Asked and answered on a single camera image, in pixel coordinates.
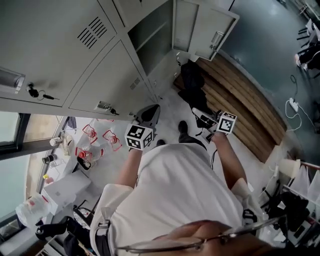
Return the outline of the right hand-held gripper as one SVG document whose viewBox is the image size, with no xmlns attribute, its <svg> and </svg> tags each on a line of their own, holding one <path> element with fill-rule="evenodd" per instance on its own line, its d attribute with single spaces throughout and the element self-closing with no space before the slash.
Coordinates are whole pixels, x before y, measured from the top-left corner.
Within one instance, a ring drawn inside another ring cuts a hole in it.
<svg viewBox="0 0 320 256">
<path fill-rule="evenodd" d="M 231 134 L 237 116 L 229 112 L 223 112 L 221 110 L 213 112 L 209 115 L 195 107 L 191 109 L 192 113 L 205 123 L 204 128 L 201 133 L 201 137 L 209 143 L 215 132 L 221 132 L 225 135 Z"/>
</svg>

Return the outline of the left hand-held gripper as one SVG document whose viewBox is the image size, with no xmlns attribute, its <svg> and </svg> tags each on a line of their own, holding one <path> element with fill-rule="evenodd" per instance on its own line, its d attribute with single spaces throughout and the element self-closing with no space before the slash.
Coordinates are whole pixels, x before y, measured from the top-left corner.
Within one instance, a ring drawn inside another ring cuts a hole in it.
<svg viewBox="0 0 320 256">
<path fill-rule="evenodd" d="M 126 145 L 131 149 L 143 151 L 155 139 L 156 125 L 160 117 L 158 104 L 141 109 L 124 133 Z"/>
</svg>

